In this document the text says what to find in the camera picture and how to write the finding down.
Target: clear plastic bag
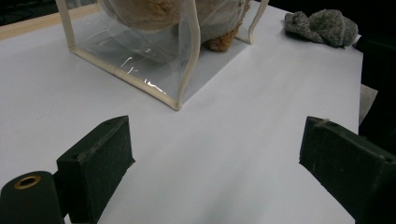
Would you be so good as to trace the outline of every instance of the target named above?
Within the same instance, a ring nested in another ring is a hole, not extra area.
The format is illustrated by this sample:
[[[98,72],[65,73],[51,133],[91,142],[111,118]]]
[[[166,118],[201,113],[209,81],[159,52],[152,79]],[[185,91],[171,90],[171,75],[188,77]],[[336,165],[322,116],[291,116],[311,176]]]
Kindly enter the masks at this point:
[[[251,0],[57,0],[73,53],[175,110],[248,46],[233,41],[233,35],[239,31],[236,38],[251,43],[252,30],[267,4]]]

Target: table surface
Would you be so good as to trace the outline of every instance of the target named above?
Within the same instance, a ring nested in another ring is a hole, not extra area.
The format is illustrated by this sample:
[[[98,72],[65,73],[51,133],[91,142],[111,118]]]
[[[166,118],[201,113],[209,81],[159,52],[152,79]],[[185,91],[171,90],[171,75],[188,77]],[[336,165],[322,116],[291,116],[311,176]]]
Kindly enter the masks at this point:
[[[357,132],[362,54],[285,35],[285,13],[178,112],[70,53],[59,23],[0,41],[0,186],[128,115],[136,163],[99,223],[354,223],[299,152],[307,116]]]

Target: brown stuffed animal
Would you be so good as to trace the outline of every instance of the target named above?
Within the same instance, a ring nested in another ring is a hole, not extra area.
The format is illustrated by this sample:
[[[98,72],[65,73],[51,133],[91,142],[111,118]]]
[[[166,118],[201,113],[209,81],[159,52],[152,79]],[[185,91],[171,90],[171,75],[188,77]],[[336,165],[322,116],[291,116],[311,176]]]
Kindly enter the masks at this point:
[[[226,51],[238,33],[251,0],[195,0],[201,41]],[[180,21],[180,0],[100,0],[106,13],[127,27],[158,31]]]

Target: gray fuzzy object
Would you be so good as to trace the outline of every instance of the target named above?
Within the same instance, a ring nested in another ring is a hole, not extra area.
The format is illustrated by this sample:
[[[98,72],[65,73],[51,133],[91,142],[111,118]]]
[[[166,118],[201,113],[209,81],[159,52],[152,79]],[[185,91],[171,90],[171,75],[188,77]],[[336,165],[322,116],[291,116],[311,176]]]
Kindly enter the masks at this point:
[[[287,13],[285,31],[336,48],[351,46],[359,33],[358,25],[336,9],[323,9],[309,18],[302,11]]]

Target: screw hole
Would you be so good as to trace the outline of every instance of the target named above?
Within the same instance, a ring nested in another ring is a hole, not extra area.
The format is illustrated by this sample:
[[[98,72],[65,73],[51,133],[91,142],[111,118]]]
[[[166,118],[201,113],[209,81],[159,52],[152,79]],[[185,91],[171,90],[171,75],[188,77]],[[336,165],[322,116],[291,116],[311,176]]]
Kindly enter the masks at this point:
[[[38,182],[40,182],[41,176],[39,175],[29,175],[26,176],[25,178],[22,178],[20,181],[18,181],[14,188],[15,189],[29,189],[30,187],[36,185]]]

